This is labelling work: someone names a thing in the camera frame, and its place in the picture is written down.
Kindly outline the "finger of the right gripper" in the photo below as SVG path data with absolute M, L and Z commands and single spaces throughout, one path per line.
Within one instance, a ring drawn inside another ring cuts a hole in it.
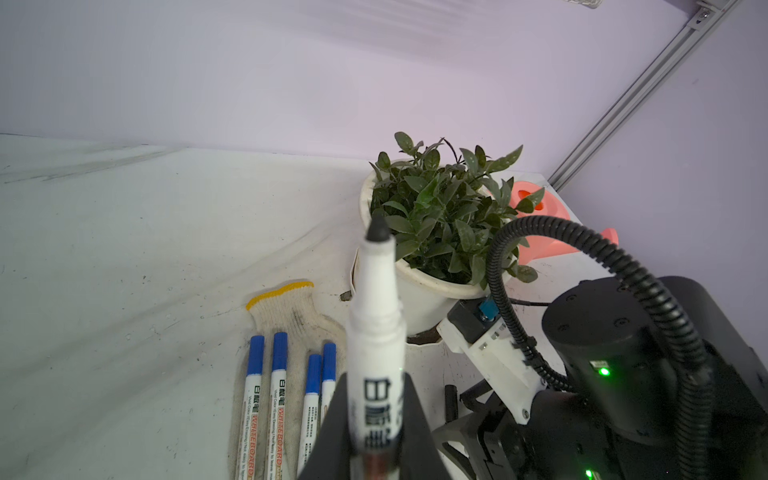
M 486 478 L 486 451 L 481 440 L 484 419 L 483 413 L 473 412 L 432 433 L 438 451 L 468 479 Z

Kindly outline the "white marker pen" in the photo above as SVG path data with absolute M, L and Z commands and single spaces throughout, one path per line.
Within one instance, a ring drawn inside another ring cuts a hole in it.
M 336 344 L 326 343 L 323 346 L 321 392 L 320 392 L 320 424 L 323 424 L 328 413 L 336 386 Z
M 399 475 L 406 325 L 395 253 L 395 239 L 386 220 L 373 217 L 358 250 L 347 325 L 352 479 L 395 479 Z
M 322 383 L 322 356 L 311 354 L 308 358 L 305 395 L 302 408 L 297 476 L 300 476 L 311 456 L 319 425 L 320 394 Z
M 273 337 L 270 375 L 270 417 L 265 464 L 267 480 L 283 478 L 287 361 L 288 334 L 277 332 Z
M 263 335 L 250 339 L 237 455 L 236 479 L 239 480 L 253 480 L 256 473 L 264 346 Z

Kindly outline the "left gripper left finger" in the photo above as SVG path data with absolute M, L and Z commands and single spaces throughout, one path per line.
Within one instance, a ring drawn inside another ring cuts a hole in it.
M 350 480 L 353 456 L 349 419 L 347 374 L 339 378 L 325 420 L 300 480 Z

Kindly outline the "black pen cap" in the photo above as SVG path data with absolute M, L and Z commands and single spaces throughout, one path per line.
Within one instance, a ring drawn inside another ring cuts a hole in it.
M 459 398 L 457 387 L 453 384 L 447 384 L 444 387 L 444 418 L 446 424 L 458 419 L 458 400 Z

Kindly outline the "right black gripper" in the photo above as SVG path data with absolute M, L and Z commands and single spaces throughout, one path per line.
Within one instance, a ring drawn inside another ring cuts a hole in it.
M 765 478 L 766 367 L 702 285 L 675 276 L 665 284 L 690 315 L 713 368 L 712 477 Z M 502 318 L 484 299 L 484 316 Z M 572 392 L 544 381 L 525 425 L 487 380 L 458 397 L 485 415 L 485 479 L 679 478 L 676 374 L 661 334 L 628 290 L 613 278 L 583 281 L 545 305 L 542 329 Z

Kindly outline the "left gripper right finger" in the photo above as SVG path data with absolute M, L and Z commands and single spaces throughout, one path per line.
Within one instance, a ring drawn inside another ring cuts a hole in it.
M 435 445 L 416 388 L 408 373 L 404 376 L 399 470 L 401 480 L 451 479 Z

